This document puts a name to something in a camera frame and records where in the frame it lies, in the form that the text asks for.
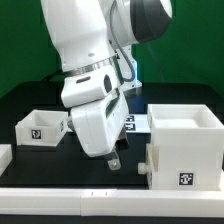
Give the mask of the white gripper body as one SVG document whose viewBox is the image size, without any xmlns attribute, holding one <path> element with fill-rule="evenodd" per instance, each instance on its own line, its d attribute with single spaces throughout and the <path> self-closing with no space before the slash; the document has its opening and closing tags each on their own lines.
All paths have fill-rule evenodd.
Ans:
<svg viewBox="0 0 224 224">
<path fill-rule="evenodd" d="M 109 154 L 120 135 L 129 113 L 121 90 L 106 98 L 70 111 L 75 132 L 89 157 Z"/>
</svg>

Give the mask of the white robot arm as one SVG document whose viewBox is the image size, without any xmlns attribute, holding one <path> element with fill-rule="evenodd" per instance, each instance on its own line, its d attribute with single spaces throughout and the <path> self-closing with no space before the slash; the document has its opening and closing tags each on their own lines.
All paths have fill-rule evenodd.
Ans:
<svg viewBox="0 0 224 224">
<path fill-rule="evenodd" d="M 66 74 L 61 93 L 69 126 L 84 152 L 121 168 L 116 143 L 126 141 L 129 113 L 116 53 L 161 37 L 172 20 L 170 0 L 40 0 Z"/>
</svg>

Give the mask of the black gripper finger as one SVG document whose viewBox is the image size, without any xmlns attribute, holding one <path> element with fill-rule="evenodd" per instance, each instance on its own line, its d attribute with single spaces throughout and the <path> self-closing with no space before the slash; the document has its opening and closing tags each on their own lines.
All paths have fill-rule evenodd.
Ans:
<svg viewBox="0 0 224 224">
<path fill-rule="evenodd" d="M 112 151 L 111 153 L 105 155 L 104 158 L 111 170 L 120 169 L 120 159 L 116 151 Z"/>
<path fill-rule="evenodd" d="M 119 150 L 124 150 L 129 147 L 129 142 L 128 142 L 128 138 L 127 138 L 125 129 L 121 130 L 116 144 L 117 144 L 117 147 Z"/>
</svg>

